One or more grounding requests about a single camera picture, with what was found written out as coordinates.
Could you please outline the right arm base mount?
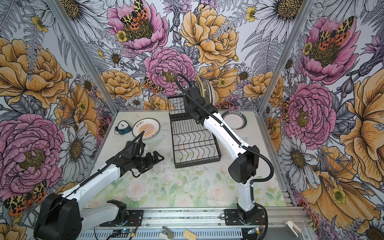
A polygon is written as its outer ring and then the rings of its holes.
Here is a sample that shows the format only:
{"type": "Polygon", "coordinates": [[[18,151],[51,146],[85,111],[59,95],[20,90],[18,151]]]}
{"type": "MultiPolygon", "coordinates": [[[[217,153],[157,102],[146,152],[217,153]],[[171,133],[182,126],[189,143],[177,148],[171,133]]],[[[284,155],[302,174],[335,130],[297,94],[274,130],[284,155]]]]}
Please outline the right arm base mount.
{"type": "Polygon", "coordinates": [[[267,214],[261,208],[245,212],[242,209],[225,209],[224,218],[227,226],[265,226],[267,214]]]}

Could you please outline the small green rimmed plate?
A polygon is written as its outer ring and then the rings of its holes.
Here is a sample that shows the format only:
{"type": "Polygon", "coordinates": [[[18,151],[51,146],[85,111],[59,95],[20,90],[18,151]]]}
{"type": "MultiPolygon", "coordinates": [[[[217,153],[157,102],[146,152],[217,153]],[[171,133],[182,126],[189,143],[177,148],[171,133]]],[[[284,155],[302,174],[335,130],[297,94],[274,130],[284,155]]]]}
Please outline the small green rimmed plate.
{"type": "Polygon", "coordinates": [[[246,116],[238,111],[226,111],[222,113],[222,118],[233,131],[244,129],[248,123],[246,116]]]}

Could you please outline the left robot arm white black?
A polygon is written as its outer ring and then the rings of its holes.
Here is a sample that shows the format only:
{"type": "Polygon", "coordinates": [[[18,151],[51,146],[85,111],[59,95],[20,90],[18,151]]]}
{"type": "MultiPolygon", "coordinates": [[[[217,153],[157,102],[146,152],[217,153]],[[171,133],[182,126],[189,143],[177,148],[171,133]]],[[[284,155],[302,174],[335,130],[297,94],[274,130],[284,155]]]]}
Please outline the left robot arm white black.
{"type": "Polygon", "coordinates": [[[35,238],[75,240],[81,233],[102,224],[126,224],[129,214],[123,202],[109,200],[96,208],[86,208],[86,205],[125,173],[138,172],[142,175],[164,160],[157,151],[145,153],[144,148],[145,144],[141,141],[129,141],[123,150],[90,177],[61,194],[48,195],[41,204],[34,229],[35,238]]]}

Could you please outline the black wire dish rack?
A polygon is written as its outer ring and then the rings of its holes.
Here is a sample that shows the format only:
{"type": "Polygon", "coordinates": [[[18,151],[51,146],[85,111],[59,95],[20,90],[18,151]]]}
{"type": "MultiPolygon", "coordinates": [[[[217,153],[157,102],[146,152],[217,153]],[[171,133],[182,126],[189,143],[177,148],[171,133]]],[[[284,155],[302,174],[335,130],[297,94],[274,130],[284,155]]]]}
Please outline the black wire dish rack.
{"type": "Polygon", "coordinates": [[[193,119],[182,95],[168,97],[174,163],[177,169],[219,162],[216,137],[193,119]]]}

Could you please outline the orange sunburst plate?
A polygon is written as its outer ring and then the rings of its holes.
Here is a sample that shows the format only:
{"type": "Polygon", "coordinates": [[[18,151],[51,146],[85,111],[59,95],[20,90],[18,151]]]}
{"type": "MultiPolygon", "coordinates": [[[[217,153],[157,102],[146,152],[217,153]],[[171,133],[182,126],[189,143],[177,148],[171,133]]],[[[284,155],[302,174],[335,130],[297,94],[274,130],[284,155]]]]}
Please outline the orange sunburst plate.
{"type": "Polygon", "coordinates": [[[132,127],[132,134],[134,137],[144,133],[143,140],[153,138],[159,131],[160,123],[153,118],[139,120],[132,127]]]}

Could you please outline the yellow woven square plate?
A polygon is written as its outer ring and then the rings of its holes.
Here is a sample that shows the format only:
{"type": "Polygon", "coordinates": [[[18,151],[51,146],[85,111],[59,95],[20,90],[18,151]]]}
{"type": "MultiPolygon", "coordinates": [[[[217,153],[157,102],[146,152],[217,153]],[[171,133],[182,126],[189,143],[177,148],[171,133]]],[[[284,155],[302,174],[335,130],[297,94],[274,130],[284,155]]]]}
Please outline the yellow woven square plate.
{"type": "Polygon", "coordinates": [[[200,92],[200,95],[204,98],[205,92],[204,92],[203,82],[201,81],[199,76],[196,76],[195,84],[196,84],[196,87],[198,88],[198,90],[200,92]]]}

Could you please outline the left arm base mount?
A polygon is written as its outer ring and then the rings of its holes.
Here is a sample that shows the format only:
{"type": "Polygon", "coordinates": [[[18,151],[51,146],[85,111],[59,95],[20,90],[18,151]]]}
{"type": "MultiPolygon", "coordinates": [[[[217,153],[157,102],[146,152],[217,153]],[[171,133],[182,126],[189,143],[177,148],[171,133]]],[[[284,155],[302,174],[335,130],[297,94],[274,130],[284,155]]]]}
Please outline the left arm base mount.
{"type": "Polygon", "coordinates": [[[119,210],[114,220],[100,224],[100,227],[140,227],[143,215],[143,210],[119,210]]]}

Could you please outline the white floral plate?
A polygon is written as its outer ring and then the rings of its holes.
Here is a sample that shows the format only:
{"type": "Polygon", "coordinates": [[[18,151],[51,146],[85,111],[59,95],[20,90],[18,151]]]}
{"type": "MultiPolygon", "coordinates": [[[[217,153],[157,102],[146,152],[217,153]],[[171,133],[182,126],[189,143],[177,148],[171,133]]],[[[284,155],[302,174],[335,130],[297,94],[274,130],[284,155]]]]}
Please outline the white floral plate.
{"type": "Polygon", "coordinates": [[[216,95],[215,95],[215,90],[213,88],[213,85],[211,85],[211,98],[212,98],[212,104],[214,105],[216,103],[216,95]]]}

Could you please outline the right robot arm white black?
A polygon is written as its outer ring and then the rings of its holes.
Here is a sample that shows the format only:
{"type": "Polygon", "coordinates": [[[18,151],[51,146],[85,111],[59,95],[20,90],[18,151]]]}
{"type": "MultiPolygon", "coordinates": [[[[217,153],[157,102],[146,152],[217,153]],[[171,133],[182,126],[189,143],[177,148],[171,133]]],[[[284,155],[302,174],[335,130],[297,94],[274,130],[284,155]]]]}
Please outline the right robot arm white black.
{"type": "Polygon", "coordinates": [[[251,180],[256,175],[259,164],[259,157],[254,153],[257,147],[251,147],[241,140],[225,123],[218,109],[205,103],[197,87],[192,86],[181,91],[184,94],[186,110],[198,124],[203,125],[216,137],[232,157],[233,162],[228,167],[228,172],[238,183],[238,215],[243,224],[249,225],[258,211],[251,187],[251,180]]]}

